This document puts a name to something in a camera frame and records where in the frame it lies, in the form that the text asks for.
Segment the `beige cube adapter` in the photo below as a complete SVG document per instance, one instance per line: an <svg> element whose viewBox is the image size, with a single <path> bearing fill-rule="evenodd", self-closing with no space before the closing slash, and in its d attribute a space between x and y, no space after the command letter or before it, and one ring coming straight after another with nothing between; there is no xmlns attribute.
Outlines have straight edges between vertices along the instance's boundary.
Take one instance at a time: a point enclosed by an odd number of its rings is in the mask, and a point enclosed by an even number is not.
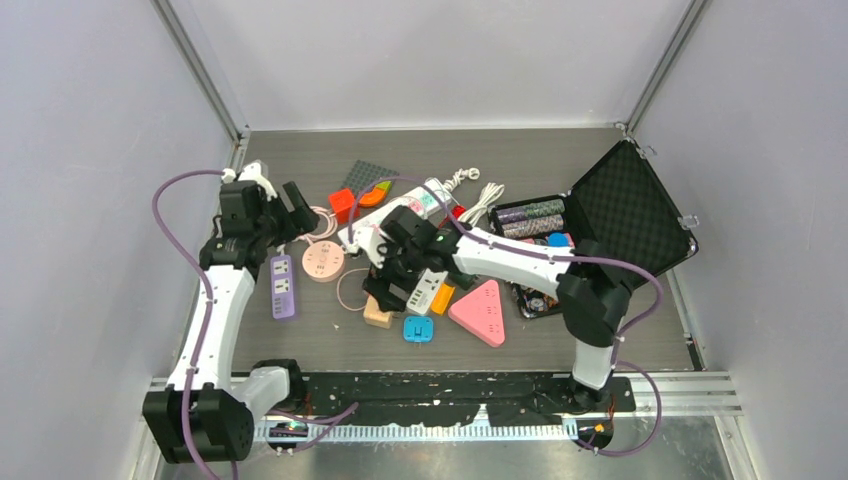
<svg viewBox="0 0 848 480"><path fill-rule="evenodd" d="M363 310L363 319L370 326L390 329L393 323L393 313L381 310L377 300L373 296L368 296Z"/></svg>

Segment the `purple power strip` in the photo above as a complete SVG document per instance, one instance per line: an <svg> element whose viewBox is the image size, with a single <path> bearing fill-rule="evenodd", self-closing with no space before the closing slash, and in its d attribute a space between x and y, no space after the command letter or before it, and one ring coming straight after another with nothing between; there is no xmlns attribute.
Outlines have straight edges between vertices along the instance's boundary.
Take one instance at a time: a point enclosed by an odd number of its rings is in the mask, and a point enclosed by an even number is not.
<svg viewBox="0 0 848 480"><path fill-rule="evenodd" d="M291 256L282 254L272 257L269 273L272 317L277 321L292 321L297 311Z"/></svg>

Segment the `dark green cube adapter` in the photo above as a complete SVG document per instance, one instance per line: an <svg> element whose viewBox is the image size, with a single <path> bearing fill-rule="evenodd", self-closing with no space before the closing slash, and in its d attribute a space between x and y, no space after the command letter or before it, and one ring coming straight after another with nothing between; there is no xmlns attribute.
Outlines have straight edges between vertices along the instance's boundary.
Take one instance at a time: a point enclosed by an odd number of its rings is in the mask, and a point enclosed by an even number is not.
<svg viewBox="0 0 848 480"><path fill-rule="evenodd" d="M457 287L463 290L471 289L475 283L477 282L477 276L467 273L455 273L452 272L448 275L450 281Z"/></svg>

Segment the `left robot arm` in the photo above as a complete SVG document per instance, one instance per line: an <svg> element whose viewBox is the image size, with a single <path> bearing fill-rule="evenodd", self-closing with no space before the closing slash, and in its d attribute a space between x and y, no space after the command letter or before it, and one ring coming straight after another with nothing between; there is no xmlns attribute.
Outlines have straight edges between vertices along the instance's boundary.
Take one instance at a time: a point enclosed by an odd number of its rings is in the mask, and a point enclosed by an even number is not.
<svg viewBox="0 0 848 480"><path fill-rule="evenodd" d="M222 185L212 234L188 257L201 279L196 310L164 388L148 392L142 405L170 464L242 461L266 413L293 414L305 405L306 383L293 359L259 361L246 380L232 382L240 324L269 249L318 226L297 184L282 190L285 200L257 180Z"/></svg>

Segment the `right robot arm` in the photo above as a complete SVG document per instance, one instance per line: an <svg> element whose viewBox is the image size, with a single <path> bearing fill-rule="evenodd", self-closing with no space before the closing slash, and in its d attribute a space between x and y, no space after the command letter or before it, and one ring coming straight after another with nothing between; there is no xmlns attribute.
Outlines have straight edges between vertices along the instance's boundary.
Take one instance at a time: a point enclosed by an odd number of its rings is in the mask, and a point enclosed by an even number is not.
<svg viewBox="0 0 848 480"><path fill-rule="evenodd" d="M633 288L629 264L594 256L596 244L577 251L508 239L454 217L437 227L411 208L394 207L377 225L348 227L348 251L364 254L371 267L364 290L383 311L400 312L425 271L486 276L535 289L557 300L576 340L566 388L579 409L598 409L611 395L614 344Z"/></svg>

